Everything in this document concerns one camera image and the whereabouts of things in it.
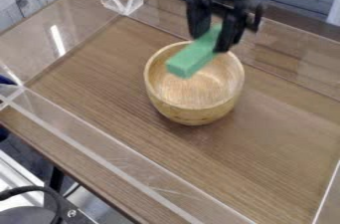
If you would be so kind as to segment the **green rectangular block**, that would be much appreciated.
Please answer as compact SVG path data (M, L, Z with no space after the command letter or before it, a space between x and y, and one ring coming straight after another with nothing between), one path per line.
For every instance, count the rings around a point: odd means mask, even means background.
M209 30L194 39L166 60L166 69L170 74L188 79L214 58L214 43L221 30L221 25L214 24Z

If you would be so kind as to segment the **brown wooden bowl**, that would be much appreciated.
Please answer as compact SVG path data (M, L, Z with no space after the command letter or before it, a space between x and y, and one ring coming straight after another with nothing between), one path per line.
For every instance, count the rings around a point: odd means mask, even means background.
M184 125L204 125L232 111L244 86L244 67L226 52L182 79L173 75L165 62L189 41L176 42L158 49L144 68L144 82L152 105L160 114Z

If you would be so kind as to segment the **black table leg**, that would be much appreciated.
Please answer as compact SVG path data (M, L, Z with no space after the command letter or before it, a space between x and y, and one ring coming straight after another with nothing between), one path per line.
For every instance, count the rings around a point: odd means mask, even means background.
M60 192L61 191L61 188L62 188L62 182L64 182L64 177L65 177L65 174L64 172L57 168L54 167L52 169L52 175L50 175L50 180L49 180L49 187Z

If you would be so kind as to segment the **clear acrylic tray wall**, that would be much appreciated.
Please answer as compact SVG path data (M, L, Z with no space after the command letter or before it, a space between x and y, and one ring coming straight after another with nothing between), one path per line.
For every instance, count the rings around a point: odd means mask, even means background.
M188 126L144 84L188 38L178 0L57 0L0 33L0 123L141 224L340 224L340 41L264 20Z

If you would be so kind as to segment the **black metal bracket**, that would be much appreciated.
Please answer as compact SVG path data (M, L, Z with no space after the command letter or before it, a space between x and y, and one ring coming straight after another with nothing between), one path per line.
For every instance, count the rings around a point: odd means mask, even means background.
M48 224L98 224L52 188L45 187L45 210L52 212L52 220Z

